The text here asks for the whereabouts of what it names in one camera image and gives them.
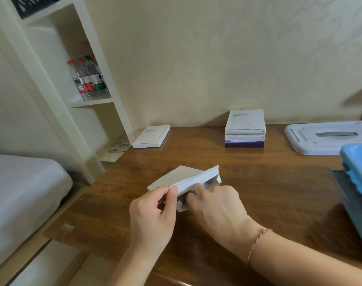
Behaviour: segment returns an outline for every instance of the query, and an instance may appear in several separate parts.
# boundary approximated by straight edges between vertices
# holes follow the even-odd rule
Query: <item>fingernail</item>
[[[177,186],[171,187],[170,190],[171,190],[174,194],[178,194],[178,188],[177,188]]]

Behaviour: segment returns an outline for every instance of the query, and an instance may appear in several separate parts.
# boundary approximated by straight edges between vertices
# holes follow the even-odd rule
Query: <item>wooden desk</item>
[[[267,126],[264,149],[226,149],[223,127],[172,128],[160,148],[128,149],[45,235],[118,261],[129,244],[133,199],[179,165],[219,165],[222,184],[239,192],[261,225],[362,267],[362,241],[327,171],[341,168],[340,157],[296,153],[284,127]],[[177,213],[173,237],[154,271],[191,285],[269,285],[212,240],[190,211]]]

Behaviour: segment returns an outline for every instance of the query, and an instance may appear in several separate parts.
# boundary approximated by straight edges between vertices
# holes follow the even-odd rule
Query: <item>black basket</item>
[[[56,3],[59,0],[11,0],[22,19]]]

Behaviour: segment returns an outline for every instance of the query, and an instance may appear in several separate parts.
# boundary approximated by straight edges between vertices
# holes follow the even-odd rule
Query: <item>mattress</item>
[[[0,154],[0,265],[59,207],[68,173],[44,158]]]

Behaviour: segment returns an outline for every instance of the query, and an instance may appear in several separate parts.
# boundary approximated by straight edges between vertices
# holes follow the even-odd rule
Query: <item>hand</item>
[[[247,214],[238,192],[231,186],[217,186],[208,191],[195,184],[187,203],[202,228],[219,244],[246,262],[247,254],[264,229]]]
[[[173,234],[176,223],[176,204],[178,189],[173,186],[160,186],[134,200],[129,208],[131,216],[130,250],[138,251],[154,262],[164,251]],[[158,201],[166,194],[164,210]]]

